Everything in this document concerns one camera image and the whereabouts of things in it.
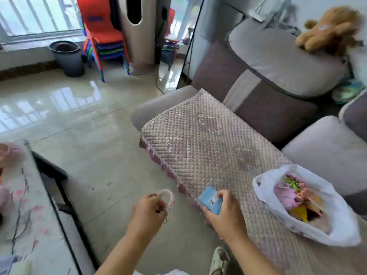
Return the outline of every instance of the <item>blue card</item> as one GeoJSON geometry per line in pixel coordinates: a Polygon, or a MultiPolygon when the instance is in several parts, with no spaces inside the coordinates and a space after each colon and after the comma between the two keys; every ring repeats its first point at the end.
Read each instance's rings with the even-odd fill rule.
{"type": "Polygon", "coordinates": [[[218,197],[213,187],[208,186],[199,196],[199,200],[214,214],[218,215],[221,211],[223,199],[218,197]]]}

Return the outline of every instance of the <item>hand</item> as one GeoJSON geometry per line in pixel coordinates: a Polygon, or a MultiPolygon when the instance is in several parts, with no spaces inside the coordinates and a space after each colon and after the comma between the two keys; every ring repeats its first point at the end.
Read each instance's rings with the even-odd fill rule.
{"type": "Polygon", "coordinates": [[[247,238],[245,219],[236,197],[229,190],[220,190],[217,195],[223,198],[219,215],[215,215],[206,206],[204,207],[204,214],[215,231],[228,245],[238,238],[247,238]]]}
{"type": "Polygon", "coordinates": [[[165,202],[157,194],[144,195],[132,212],[126,235],[148,245],[167,217],[165,208],[165,202]]]}

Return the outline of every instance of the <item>white slipper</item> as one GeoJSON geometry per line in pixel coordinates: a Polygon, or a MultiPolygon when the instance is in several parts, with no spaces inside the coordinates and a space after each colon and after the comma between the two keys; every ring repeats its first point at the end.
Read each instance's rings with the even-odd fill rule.
{"type": "Polygon", "coordinates": [[[231,256],[228,251],[222,247],[218,246],[213,253],[213,259],[211,260],[209,275],[213,275],[214,271],[221,269],[221,274],[226,275],[229,262],[231,261],[231,256]]]}

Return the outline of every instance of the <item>stuffed toy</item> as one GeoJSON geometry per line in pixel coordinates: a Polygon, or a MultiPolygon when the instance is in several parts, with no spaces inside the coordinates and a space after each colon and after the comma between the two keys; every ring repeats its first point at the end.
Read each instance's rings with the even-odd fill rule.
{"type": "Polygon", "coordinates": [[[307,20],[305,28],[296,39],[296,46],[308,52],[325,48],[333,55],[345,55],[348,46],[355,46],[354,39],[358,30],[360,13],[348,6],[337,6],[324,12],[319,21],[307,20]]]}

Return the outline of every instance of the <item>label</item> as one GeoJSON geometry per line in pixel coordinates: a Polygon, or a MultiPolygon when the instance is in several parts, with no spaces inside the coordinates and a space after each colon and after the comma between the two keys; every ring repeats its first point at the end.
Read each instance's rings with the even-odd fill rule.
{"type": "Polygon", "coordinates": [[[215,193],[213,197],[209,200],[209,204],[213,206],[218,200],[218,195],[215,193]]]}

